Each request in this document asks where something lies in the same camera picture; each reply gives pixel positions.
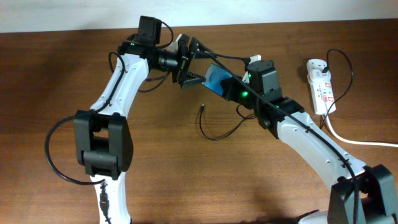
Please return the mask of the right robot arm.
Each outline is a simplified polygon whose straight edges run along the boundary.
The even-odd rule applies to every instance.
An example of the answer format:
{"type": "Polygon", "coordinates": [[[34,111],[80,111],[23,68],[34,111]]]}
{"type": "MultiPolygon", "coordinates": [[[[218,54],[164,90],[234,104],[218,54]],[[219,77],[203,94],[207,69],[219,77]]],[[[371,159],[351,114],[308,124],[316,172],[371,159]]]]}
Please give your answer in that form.
{"type": "Polygon", "coordinates": [[[315,210],[290,223],[397,223],[392,173],[347,153],[300,104],[284,97],[273,61],[247,64],[242,78],[226,73],[219,86],[223,98],[253,110],[259,124],[296,151],[328,187],[327,211],[315,210]]]}

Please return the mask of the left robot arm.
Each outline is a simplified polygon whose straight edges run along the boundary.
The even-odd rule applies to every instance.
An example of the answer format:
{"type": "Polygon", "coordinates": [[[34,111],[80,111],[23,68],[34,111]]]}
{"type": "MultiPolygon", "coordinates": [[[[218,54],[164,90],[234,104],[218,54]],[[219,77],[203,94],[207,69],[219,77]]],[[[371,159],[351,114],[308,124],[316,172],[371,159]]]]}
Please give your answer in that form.
{"type": "Polygon", "coordinates": [[[141,16],[137,33],[128,37],[109,57],[116,56],[112,76],[88,111],[77,111],[73,120],[76,157],[94,185],[100,223],[131,223],[125,178],[133,157],[127,117],[140,86],[151,70],[172,75],[175,83],[189,87],[204,78],[188,71],[196,56],[209,54],[195,38],[172,37],[160,44],[165,22],[141,16]]]}

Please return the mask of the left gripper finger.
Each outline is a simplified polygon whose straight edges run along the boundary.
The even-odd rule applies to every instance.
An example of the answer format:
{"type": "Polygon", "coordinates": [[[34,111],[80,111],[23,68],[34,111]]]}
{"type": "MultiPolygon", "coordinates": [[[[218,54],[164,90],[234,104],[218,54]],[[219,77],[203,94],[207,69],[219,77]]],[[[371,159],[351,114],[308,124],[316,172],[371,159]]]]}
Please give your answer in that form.
{"type": "Polygon", "coordinates": [[[186,72],[180,77],[180,87],[187,90],[206,81],[206,78],[193,72],[186,72]]]}
{"type": "Polygon", "coordinates": [[[192,37],[190,41],[190,55],[192,59],[210,58],[211,50],[204,46],[196,37],[192,37]]]}

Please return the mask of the blue screen smartphone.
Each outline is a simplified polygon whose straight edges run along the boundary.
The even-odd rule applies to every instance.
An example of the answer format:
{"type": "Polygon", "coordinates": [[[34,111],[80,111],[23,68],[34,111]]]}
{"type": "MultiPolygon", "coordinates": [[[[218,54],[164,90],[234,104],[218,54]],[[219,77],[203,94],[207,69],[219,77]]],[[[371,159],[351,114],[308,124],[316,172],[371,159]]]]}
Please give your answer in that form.
{"type": "Polygon", "coordinates": [[[205,81],[201,84],[213,93],[224,97],[227,89],[225,82],[229,82],[232,79],[233,77],[230,73],[212,63],[206,71],[205,81]]]}

